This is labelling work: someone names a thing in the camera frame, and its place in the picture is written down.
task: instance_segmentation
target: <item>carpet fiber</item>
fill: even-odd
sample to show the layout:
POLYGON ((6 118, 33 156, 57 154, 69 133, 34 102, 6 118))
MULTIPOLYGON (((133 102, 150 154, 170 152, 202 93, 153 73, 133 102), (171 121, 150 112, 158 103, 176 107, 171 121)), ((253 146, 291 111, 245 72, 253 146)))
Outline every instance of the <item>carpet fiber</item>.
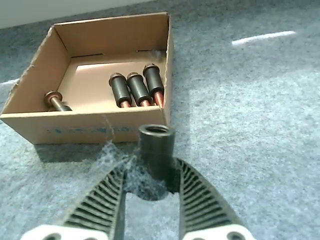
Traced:
MULTIPOLYGON (((285 2, 160 0, 1 29, 0 108, 52 23, 169 11, 175 155, 257 240, 320 239, 320 3, 285 2)), ((56 223, 121 155, 111 143, 34 147, 4 123, 0 132, 3 240, 56 223)), ((126 240, 178 239, 177 195, 129 194, 126 206, 126 240)))

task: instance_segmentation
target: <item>open cardboard box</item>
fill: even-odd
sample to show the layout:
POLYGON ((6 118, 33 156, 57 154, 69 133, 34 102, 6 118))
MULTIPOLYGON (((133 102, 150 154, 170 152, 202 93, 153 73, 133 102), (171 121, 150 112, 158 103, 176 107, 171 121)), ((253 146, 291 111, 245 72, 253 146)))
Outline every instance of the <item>open cardboard box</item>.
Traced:
POLYGON ((135 142, 140 125, 170 124, 173 50, 167 12, 54 24, 0 118, 32 144, 135 142), (160 69, 164 108, 117 107, 110 75, 142 75, 148 63, 160 69), (72 111, 48 109, 49 91, 72 111))

